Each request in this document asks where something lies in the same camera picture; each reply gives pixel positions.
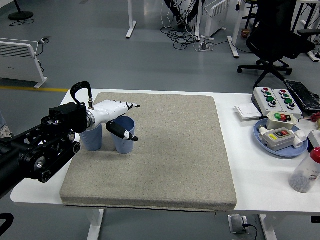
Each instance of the blue plastic cup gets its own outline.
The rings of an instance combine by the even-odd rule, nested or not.
[[[99,124],[95,129],[80,133],[80,138],[85,149],[94,152],[102,147],[102,125]]]
[[[116,124],[125,128],[129,133],[135,135],[136,122],[128,116],[120,116],[113,120]],[[134,149],[135,141],[125,140],[111,133],[112,140],[114,142],[116,151],[120,154],[131,153]]]

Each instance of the robotic arm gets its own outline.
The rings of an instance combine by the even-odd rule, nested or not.
[[[75,95],[80,89],[89,92],[89,107]],[[79,151],[75,133],[96,128],[100,123],[116,136],[137,141],[138,138],[113,122],[132,108],[135,103],[105,100],[93,106],[91,86],[79,82],[71,89],[76,103],[69,102],[49,109],[49,116],[41,124],[14,138],[0,138],[0,199],[24,178],[49,181]]]

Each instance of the yellow floor line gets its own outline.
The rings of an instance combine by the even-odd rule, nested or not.
[[[0,86],[0,89],[9,89],[9,90],[25,90],[25,91],[42,91],[42,92],[60,92],[66,93],[69,89],[64,88],[38,88],[34,87],[24,87],[24,86]]]

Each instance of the blue tray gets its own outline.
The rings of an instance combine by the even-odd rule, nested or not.
[[[293,158],[293,157],[296,157],[296,156],[299,156],[301,154],[303,154],[305,152],[305,150],[307,150],[308,148],[308,140],[305,140],[303,142],[303,145],[299,148],[294,148],[293,146],[288,146],[284,149],[281,149],[281,150],[278,150],[278,151],[272,151],[271,149],[267,148],[265,145],[263,145],[261,143],[261,140],[259,139],[259,131],[257,130],[257,127],[259,125],[262,125],[264,126],[265,128],[266,125],[267,125],[267,121],[268,121],[268,118],[264,118],[260,121],[258,121],[255,125],[254,125],[254,128],[253,128],[253,133],[254,133],[254,136],[255,136],[255,139],[257,139],[258,143],[261,145],[261,147],[263,147],[265,150],[267,150],[268,152],[274,154],[274,155],[277,155],[277,156],[280,156],[280,157],[285,157],[285,158]],[[296,126],[293,126],[293,128],[291,129],[293,132],[296,132],[299,130],[299,128],[297,128]]]

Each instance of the white radiator heater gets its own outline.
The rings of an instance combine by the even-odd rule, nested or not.
[[[36,82],[35,89],[40,88],[48,79],[42,73],[34,48],[28,43],[0,41],[0,79]]]
[[[224,27],[230,5],[230,0],[222,0],[217,3],[218,0],[205,6],[207,10],[206,25],[204,36],[206,38],[211,37],[218,30]]]

